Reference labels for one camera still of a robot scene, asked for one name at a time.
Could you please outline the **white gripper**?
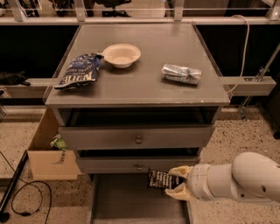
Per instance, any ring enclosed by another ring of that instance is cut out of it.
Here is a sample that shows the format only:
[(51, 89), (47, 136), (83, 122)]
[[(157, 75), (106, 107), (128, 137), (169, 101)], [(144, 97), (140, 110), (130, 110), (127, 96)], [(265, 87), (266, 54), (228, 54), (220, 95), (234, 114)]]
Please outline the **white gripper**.
[(209, 167), (209, 164), (196, 164), (194, 167), (182, 165), (171, 168), (169, 174), (187, 179), (187, 184), (182, 183), (174, 189), (165, 189), (164, 192), (175, 200), (190, 201), (196, 198), (201, 201), (210, 201), (211, 192), (207, 185)]

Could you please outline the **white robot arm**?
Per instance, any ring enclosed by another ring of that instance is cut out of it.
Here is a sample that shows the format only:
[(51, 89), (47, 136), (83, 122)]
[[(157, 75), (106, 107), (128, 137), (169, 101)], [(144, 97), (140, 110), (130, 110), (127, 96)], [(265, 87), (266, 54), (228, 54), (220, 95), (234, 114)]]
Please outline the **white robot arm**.
[(280, 204), (280, 164), (255, 152), (243, 152), (230, 164), (196, 164), (169, 170), (183, 182), (165, 193), (175, 200), (221, 198), (265, 206)]

